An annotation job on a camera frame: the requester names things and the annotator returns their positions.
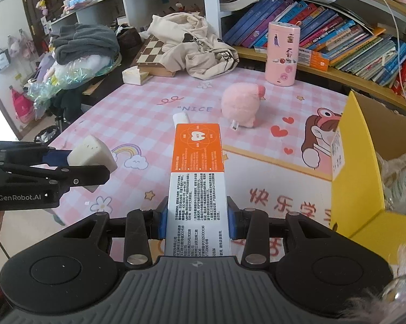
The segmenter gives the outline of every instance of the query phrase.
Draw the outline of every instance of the plush toy tag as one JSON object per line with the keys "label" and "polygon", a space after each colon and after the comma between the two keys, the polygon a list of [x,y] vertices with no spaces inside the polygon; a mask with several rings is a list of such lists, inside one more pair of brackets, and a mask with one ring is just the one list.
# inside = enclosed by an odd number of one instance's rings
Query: plush toy tag
{"label": "plush toy tag", "polygon": [[231,122],[230,129],[233,129],[234,131],[236,131],[236,130],[238,130],[238,128],[239,128],[239,122],[237,122],[236,120],[233,120]]}

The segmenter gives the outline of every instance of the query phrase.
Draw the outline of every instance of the gray ribbed surface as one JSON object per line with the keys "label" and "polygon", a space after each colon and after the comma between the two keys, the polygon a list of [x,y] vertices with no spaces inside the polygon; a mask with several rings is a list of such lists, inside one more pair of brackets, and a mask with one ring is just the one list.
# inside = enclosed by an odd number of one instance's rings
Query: gray ribbed surface
{"label": "gray ribbed surface", "polygon": [[[195,267],[193,263],[203,264]],[[246,270],[234,257],[161,257],[129,271],[117,289],[92,308],[64,316],[13,310],[2,324],[335,324],[297,308],[267,274]]]}

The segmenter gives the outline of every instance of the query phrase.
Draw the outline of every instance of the pink cylindrical container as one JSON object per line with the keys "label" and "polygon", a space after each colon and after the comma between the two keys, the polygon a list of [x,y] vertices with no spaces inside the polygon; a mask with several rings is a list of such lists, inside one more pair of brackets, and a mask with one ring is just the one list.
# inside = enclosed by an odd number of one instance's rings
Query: pink cylindrical container
{"label": "pink cylindrical container", "polygon": [[279,86],[291,86],[296,77],[301,28],[282,22],[270,22],[267,41],[266,80]]}

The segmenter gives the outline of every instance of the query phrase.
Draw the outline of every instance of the pink checkered tablecloth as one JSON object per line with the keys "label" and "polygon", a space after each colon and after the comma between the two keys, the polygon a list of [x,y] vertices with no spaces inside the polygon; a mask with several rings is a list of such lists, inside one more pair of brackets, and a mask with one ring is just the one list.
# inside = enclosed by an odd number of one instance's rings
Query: pink checkered tablecloth
{"label": "pink checkered tablecloth", "polygon": [[[240,127],[235,132],[222,117],[222,93],[236,82],[266,87],[256,128]],[[99,210],[116,218],[133,209],[156,208],[168,194],[174,139],[172,115],[179,111],[187,112],[192,123],[219,123],[223,144],[331,173],[331,165],[324,163],[327,150],[324,153],[321,140],[327,141],[325,133],[333,133],[325,126],[339,119],[337,113],[342,113],[346,99],[299,81],[292,87],[275,86],[265,81],[264,73],[246,69],[210,81],[181,72],[172,78],[153,77],[143,86],[125,84],[53,142],[57,149],[73,149],[92,134],[107,144],[118,165],[110,180],[94,193],[83,187],[72,188],[55,212],[70,225]],[[304,161],[306,148],[321,149],[319,163],[312,161],[312,154],[311,161]]]}

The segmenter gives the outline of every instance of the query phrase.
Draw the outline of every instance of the white tooth icon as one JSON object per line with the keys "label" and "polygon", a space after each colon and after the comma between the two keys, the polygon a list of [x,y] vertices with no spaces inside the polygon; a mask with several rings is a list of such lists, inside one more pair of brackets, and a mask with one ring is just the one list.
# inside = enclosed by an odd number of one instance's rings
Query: white tooth icon
{"label": "white tooth icon", "polygon": [[192,141],[200,141],[200,140],[205,139],[204,133],[202,133],[202,132],[192,132],[191,134],[192,134],[191,135]]}

